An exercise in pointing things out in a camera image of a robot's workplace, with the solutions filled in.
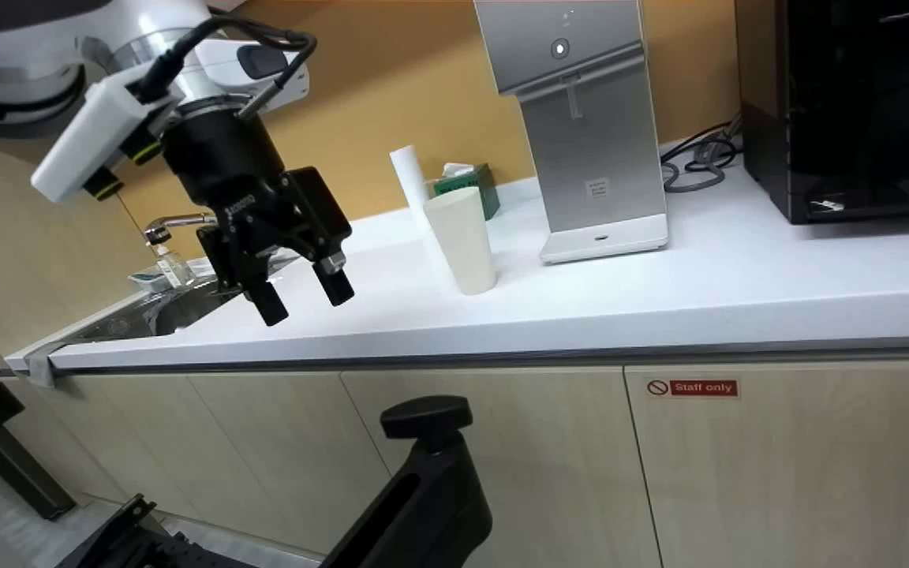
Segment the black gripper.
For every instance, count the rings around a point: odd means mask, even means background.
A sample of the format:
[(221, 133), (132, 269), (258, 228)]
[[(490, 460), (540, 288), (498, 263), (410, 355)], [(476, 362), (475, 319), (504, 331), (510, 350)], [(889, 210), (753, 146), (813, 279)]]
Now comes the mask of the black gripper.
[(268, 276), (268, 256), (286, 246), (312, 263), (331, 307), (355, 297), (342, 244), (351, 219), (315, 166), (287, 169), (268, 129), (235, 109), (190, 116), (165, 133), (165, 161), (219, 228), (200, 232), (219, 276), (248, 288), (267, 325), (287, 319)]

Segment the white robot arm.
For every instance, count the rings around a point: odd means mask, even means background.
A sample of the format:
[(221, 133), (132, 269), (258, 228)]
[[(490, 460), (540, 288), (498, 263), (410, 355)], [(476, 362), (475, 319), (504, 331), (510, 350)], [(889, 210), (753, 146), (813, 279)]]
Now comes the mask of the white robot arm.
[(120, 161), (162, 156), (213, 210), (204, 256), (256, 294), (268, 256), (312, 263), (330, 297), (351, 294), (351, 232), (312, 166), (282, 164), (262, 114), (305, 95), (315, 36), (219, 13), (209, 0), (0, 0), (0, 134), (55, 137), (32, 187), (61, 203), (109, 197)]

